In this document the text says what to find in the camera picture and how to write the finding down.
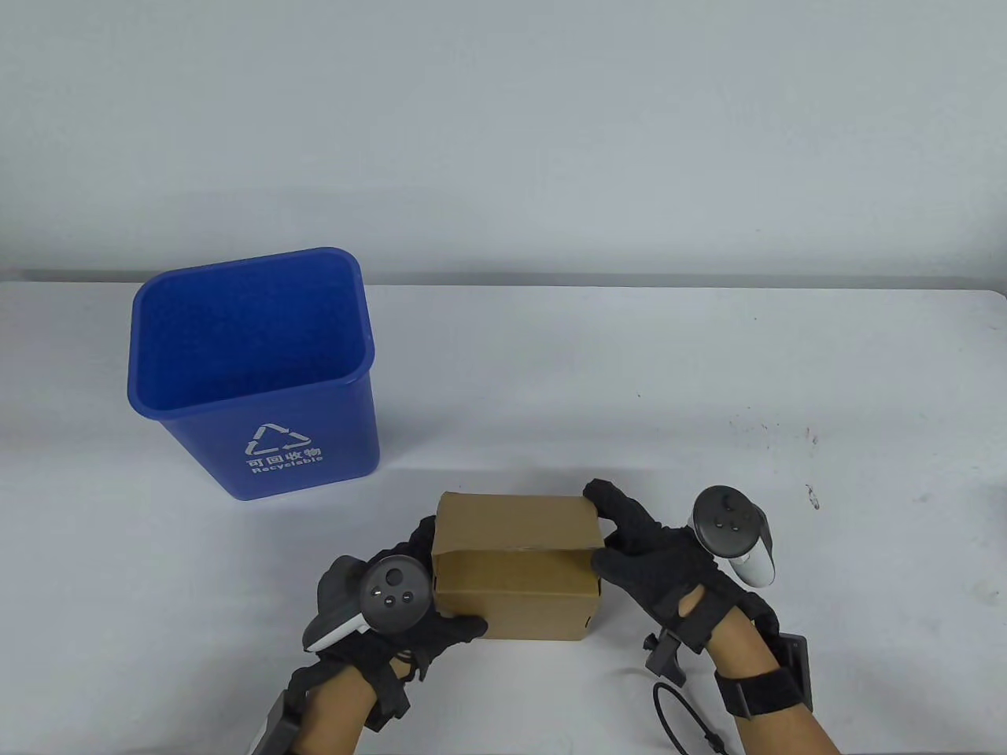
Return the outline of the person's left hand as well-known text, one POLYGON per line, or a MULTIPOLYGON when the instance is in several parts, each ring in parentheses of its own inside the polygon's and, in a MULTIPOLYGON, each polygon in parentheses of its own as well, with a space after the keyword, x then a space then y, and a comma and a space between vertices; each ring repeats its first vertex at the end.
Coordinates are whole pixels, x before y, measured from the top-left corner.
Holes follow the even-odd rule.
POLYGON ((434 605, 435 522, 422 518, 407 540, 368 560, 339 557, 318 582, 304 649, 355 666, 367 680, 387 676, 393 664, 405 665, 407 680, 424 680, 444 650, 481 639, 485 619, 445 616, 434 605))

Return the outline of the person's right hand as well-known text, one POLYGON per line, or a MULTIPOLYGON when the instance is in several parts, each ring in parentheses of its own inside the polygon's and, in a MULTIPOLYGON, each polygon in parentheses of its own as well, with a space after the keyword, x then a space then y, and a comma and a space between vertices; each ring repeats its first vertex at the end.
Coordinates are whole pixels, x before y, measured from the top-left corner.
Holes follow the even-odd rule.
POLYGON ((625 590, 648 616, 694 652, 708 647, 714 629, 740 610, 765 639, 780 635, 776 612, 725 574, 687 526, 670 528, 614 483, 594 479, 583 496, 615 530, 591 567, 600 579, 625 590))

